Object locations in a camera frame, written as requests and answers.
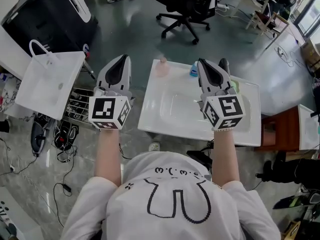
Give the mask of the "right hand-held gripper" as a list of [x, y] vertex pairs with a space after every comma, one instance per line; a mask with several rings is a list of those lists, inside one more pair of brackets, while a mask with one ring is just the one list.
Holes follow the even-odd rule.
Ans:
[[215, 132], [230, 131], [245, 116], [243, 98], [232, 85], [229, 62], [219, 64], [199, 58], [197, 61], [198, 84], [202, 90], [200, 111]]

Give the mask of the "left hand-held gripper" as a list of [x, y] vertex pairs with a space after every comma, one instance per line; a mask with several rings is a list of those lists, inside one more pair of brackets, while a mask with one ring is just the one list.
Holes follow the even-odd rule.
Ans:
[[121, 130], [133, 105], [130, 92], [131, 58], [112, 59], [98, 74], [89, 98], [88, 120], [99, 130]]

